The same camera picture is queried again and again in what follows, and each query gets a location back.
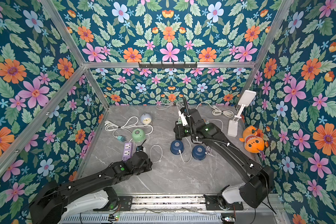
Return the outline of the green charger adapter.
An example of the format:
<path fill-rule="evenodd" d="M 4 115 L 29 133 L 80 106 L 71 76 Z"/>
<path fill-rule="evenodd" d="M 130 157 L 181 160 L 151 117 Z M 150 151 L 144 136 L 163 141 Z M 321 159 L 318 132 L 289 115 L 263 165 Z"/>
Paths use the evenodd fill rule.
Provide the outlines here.
<path fill-rule="evenodd" d="M 119 140 L 120 142 L 125 142 L 126 141 L 126 138 L 124 136 L 117 136 L 117 140 Z"/>

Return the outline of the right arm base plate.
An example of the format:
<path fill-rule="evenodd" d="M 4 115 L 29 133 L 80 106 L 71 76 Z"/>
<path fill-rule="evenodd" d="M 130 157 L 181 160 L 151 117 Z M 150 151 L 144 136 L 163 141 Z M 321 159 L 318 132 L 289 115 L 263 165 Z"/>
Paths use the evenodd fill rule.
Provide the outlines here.
<path fill-rule="evenodd" d="M 222 196 L 205 194 L 203 196 L 208 211 L 242 211 L 244 209 L 242 203 L 228 203 Z"/>

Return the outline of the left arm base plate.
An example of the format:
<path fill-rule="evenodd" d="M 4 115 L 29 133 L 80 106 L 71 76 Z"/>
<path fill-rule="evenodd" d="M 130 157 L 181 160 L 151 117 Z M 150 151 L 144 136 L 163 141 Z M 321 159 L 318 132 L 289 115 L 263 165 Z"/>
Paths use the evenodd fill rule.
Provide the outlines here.
<path fill-rule="evenodd" d="M 130 211 L 132 203 L 132 196 L 118 196 L 109 199 L 106 208 L 108 211 Z"/>

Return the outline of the blue meat grinder front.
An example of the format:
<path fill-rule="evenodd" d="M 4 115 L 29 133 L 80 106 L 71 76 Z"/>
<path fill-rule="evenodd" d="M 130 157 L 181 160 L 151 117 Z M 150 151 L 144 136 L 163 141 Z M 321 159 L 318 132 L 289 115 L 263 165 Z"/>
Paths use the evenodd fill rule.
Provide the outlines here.
<path fill-rule="evenodd" d="M 206 157 L 206 148 L 202 145 L 196 145 L 192 149 L 192 157 L 195 160 L 202 161 Z"/>

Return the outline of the blue meat grinder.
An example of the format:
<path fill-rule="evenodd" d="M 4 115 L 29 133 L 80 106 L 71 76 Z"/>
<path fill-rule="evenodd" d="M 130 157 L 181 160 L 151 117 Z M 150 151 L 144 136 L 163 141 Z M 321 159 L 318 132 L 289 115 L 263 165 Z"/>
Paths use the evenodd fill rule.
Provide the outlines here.
<path fill-rule="evenodd" d="M 196 145 L 192 149 L 192 157 L 195 160 L 202 161 L 206 157 L 206 148 L 202 145 Z"/>
<path fill-rule="evenodd" d="M 174 155 L 180 155 L 184 152 L 184 145 L 181 140 L 174 140 L 170 145 L 170 151 Z"/>

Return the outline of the green meat grinder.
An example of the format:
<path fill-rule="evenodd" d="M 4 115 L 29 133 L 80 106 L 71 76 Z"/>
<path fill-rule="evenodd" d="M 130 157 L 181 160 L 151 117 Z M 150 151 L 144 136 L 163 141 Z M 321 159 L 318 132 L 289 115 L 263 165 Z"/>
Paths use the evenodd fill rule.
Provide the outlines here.
<path fill-rule="evenodd" d="M 143 142 L 146 139 L 146 134 L 141 128 L 132 131 L 132 139 L 135 142 Z"/>

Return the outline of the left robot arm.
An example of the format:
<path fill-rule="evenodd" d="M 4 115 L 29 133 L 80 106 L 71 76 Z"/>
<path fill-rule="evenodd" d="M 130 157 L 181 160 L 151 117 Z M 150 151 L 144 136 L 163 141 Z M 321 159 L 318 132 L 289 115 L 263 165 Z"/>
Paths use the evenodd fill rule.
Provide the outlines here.
<path fill-rule="evenodd" d="M 58 224 L 65 218 L 82 212 L 115 209 L 118 197 L 112 186 L 134 175 L 149 172 L 152 161 L 139 151 L 127 161 L 111 163 L 106 169 L 87 177 L 62 184 L 48 182 L 29 205 L 34 224 Z"/>

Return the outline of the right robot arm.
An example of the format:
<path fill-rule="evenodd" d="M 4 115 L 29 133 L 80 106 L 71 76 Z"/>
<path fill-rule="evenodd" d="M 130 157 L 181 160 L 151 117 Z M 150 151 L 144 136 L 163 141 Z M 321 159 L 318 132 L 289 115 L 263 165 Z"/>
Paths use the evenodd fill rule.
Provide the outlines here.
<path fill-rule="evenodd" d="M 245 202 L 256 209 L 268 199 L 274 187 L 274 174 L 270 166 L 262 166 L 238 149 L 213 123 L 207 124 L 197 109 L 189 108 L 185 97 L 179 111 L 181 123 L 176 124 L 177 140 L 189 138 L 192 143 L 202 143 L 221 155 L 239 174 L 243 184 L 226 187 L 221 196 L 228 204 Z"/>

